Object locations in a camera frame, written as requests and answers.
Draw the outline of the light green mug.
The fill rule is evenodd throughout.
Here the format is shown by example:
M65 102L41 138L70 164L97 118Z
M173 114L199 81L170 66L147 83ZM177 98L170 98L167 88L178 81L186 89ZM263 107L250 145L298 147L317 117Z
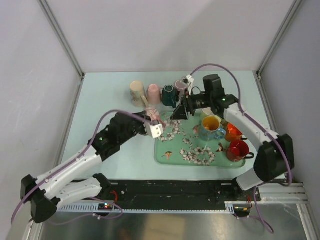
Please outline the light green mug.
M202 109L202 112L201 112L201 114L200 114L200 119L203 120L203 119L206 118L206 117L215 117L215 118L218 120L219 123L222 122L222 119L221 119L219 116L215 115L215 114L212 112L212 110L211 110L210 107L207 107L207 108L203 108L203 109Z

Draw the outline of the blue floral mug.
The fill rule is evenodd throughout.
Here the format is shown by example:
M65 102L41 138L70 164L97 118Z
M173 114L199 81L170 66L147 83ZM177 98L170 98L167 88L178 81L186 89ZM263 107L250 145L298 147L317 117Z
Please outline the blue floral mug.
M221 140L226 136L226 131L221 127L220 122L214 116L205 117L198 129L199 137L206 142Z

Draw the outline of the cream floral mug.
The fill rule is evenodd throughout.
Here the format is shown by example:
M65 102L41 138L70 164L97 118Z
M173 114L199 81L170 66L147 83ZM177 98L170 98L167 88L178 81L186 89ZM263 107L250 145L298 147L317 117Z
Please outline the cream floral mug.
M135 107L148 108L149 102L147 100L144 84L139 81L133 81L130 86L131 102Z

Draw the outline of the orange mug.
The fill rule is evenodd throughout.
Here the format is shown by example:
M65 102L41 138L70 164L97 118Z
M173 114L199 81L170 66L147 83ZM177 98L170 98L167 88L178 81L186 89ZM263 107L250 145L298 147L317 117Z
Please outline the orange mug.
M226 126L226 135L224 137L228 142L237 140L245 141L246 137L243 137L243 133L240 132L233 124L228 123Z

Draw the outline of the red mug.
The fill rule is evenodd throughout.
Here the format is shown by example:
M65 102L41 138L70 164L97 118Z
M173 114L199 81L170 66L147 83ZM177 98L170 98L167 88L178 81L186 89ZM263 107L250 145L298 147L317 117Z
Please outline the red mug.
M226 151L226 157L231 162L253 159L255 154L250 152L249 146L243 140L232 141Z

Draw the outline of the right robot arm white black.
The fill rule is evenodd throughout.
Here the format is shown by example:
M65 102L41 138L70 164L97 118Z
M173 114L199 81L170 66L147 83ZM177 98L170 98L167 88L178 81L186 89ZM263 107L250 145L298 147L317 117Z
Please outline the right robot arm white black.
M171 119L188 120L196 110L210 108L215 115L237 127L257 151L253 168L234 179L235 185L231 187L234 199L243 200L250 189L283 174L287 174L287 186L292 184L295 160L293 140L288 134L280 135L251 117L241 105L240 98L225 93L217 74L203 78L204 92L199 94L192 94L192 75L185 76L181 82L187 88Z

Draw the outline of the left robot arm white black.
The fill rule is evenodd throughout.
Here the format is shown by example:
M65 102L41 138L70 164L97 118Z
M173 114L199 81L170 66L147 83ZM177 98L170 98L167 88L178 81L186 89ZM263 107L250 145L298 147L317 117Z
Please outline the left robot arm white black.
M152 120L146 111L129 113L114 110L115 116L75 156L52 170L21 180L21 203L31 204L31 219L39 224L49 220L65 205L91 197L101 200L111 194L111 184L102 174L74 183L76 177L101 164L120 151L121 146L137 135L157 138L163 133L162 124Z

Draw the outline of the mauve mug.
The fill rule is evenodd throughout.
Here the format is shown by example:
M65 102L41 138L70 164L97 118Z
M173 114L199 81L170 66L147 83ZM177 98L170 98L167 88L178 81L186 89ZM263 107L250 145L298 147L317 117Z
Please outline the mauve mug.
M188 80L187 79L177 80L174 83L174 88L178 92L179 98L182 99L185 96L186 91L188 91L188 88L189 88Z

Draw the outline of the dark green mug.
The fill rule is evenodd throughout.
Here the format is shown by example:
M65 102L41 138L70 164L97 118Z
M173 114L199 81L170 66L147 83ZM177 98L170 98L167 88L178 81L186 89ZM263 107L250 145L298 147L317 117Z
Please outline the dark green mug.
M180 102L178 91L173 85L165 85L161 95L162 104L166 107L176 108Z

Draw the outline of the light pink mug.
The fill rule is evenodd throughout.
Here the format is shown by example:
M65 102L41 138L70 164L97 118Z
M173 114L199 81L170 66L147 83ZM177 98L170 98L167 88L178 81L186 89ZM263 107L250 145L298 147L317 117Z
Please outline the light pink mug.
M147 89L147 100L151 105L158 105L161 103L161 89L156 84L151 84Z

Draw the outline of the green floral tray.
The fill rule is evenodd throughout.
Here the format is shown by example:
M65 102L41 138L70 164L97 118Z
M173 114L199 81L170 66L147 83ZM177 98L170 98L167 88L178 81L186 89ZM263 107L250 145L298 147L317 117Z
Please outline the green floral tray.
M201 115L190 116L188 120L171 120L171 112L160 114L165 124L163 135L155 142L155 160L163 165L204 166L214 168L241 168L246 164L242 159L232 162L227 158L230 145L225 139L203 141L198 127Z

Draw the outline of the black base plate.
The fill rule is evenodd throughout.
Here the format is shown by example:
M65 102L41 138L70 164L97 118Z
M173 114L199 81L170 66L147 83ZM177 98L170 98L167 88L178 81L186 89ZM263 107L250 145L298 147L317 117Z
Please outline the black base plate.
M243 191L231 180L111 180L98 199L121 207L217 209L224 202L260 201L259 190Z

